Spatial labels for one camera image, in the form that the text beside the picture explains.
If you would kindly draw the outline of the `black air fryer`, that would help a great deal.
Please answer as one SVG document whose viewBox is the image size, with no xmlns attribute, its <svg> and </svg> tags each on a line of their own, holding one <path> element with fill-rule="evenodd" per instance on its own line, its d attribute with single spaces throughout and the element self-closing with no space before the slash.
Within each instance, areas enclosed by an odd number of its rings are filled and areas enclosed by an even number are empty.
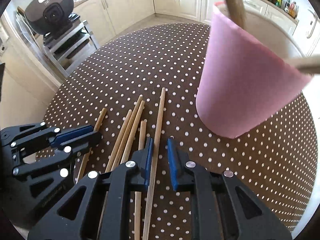
<svg viewBox="0 0 320 240">
<path fill-rule="evenodd" d="M 24 11 L 27 24 L 40 35 L 59 38 L 69 30 L 75 18 L 74 0 L 32 0 Z"/>
</svg>

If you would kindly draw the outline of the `dark sauce bottle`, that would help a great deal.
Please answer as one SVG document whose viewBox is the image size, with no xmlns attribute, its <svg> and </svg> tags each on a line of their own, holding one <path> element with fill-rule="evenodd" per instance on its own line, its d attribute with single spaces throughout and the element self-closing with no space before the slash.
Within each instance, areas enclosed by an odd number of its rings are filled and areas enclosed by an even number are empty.
<svg viewBox="0 0 320 240">
<path fill-rule="evenodd" d="M 289 13 L 289 11 L 290 11 L 290 5 L 291 5 L 291 0 L 286 0 L 285 7 L 284 7 L 284 11 L 285 11 L 286 13 Z"/>
</svg>

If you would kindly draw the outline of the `brown polka dot tablecloth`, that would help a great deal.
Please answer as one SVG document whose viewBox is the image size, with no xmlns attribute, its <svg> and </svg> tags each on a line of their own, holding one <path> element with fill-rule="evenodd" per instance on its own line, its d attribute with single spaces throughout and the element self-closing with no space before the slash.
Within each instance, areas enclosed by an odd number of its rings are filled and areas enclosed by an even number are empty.
<svg viewBox="0 0 320 240">
<path fill-rule="evenodd" d="M 171 187 L 169 137 L 206 169 L 233 171 L 289 230 L 300 221 L 313 190 L 317 135 L 303 94 L 235 139 L 213 134 L 199 119 L 195 99 L 209 31 L 203 24 L 164 24 L 112 40 L 69 76 L 43 118 L 63 129 L 94 125 L 106 108 L 103 138 L 86 166 L 102 173 L 139 97 L 145 102 L 146 134 L 154 135 L 161 90 L 166 90 L 149 239 L 191 238 L 190 196 Z"/>
</svg>

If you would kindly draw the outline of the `orange bottle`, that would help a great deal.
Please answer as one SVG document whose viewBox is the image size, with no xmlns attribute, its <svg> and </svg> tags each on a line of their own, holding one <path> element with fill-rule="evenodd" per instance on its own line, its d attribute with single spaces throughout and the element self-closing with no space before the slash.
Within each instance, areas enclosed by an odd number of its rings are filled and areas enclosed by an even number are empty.
<svg viewBox="0 0 320 240">
<path fill-rule="evenodd" d="M 289 7 L 289 15 L 292 18 L 296 19 L 297 14 L 298 14 L 298 10 L 299 10 L 299 6 L 296 4 L 296 2 L 292 2 Z"/>
</svg>

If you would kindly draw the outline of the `lower kitchen cabinets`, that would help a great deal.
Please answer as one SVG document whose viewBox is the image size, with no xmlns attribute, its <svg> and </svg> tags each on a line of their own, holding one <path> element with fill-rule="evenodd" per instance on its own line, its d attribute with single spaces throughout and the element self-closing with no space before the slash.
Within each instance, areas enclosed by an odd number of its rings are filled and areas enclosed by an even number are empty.
<svg viewBox="0 0 320 240">
<path fill-rule="evenodd" d="M 132 25 L 154 15 L 209 24 L 214 6 L 224 0 L 80 0 L 75 12 L 91 26 L 100 45 Z M 248 17 L 261 14 L 293 37 L 303 55 L 319 54 L 319 16 L 302 8 L 294 19 L 267 0 L 243 0 Z"/>
</svg>

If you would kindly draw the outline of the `metal shelf rack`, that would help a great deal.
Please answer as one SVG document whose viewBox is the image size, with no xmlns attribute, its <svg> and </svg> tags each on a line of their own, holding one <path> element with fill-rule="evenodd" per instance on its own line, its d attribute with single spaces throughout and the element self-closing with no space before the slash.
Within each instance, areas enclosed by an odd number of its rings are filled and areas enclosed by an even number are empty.
<svg viewBox="0 0 320 240">
<path fill-rule="evenodd" d="M 71 13 L 71 27 L 56 39 L 51 33 L 40 35 L 16 13 L 18 33 L 32 54 L 57 79 L 67 78 L 89 55 L 100 48 L 89 23 Z"/>
</svg>

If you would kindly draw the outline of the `wooden chopstick in cup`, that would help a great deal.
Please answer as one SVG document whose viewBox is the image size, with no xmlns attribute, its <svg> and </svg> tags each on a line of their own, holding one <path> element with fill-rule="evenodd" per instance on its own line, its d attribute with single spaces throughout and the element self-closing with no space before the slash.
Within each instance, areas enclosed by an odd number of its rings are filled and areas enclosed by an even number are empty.
<svg viewBox="0 0 320 240">
<path fill-rule="evenodd" d="M 284 62 L 295 67 L 301 73 L 320 74 L 320 56 L 295 57 L 285 59 Z"/>
</svg>

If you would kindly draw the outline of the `dark wooden chopstick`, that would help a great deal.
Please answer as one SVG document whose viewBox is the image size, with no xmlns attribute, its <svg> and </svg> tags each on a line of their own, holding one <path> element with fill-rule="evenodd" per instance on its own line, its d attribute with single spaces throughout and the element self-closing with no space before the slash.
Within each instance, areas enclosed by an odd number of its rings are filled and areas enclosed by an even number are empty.
<svg viewBox="0 0 320 240">
<path fill-rule="evenodd" d="M 231 20 L 246 29 L 246 12 L 242 0 L 225 0 Z"/>
</svg>

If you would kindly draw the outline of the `pink cup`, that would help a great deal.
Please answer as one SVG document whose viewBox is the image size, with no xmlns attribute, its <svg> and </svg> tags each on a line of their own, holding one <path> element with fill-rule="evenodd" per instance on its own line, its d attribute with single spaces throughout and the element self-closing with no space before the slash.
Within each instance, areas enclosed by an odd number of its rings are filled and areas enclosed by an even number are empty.
<svg viewBox="0 0 320 240">
<path fill-rule="evenodd" d="M 291 102 L 310 81 L 214 7 L 196 96 L 197 114 L 209 130 L 234 139 Z"/>
</svg>

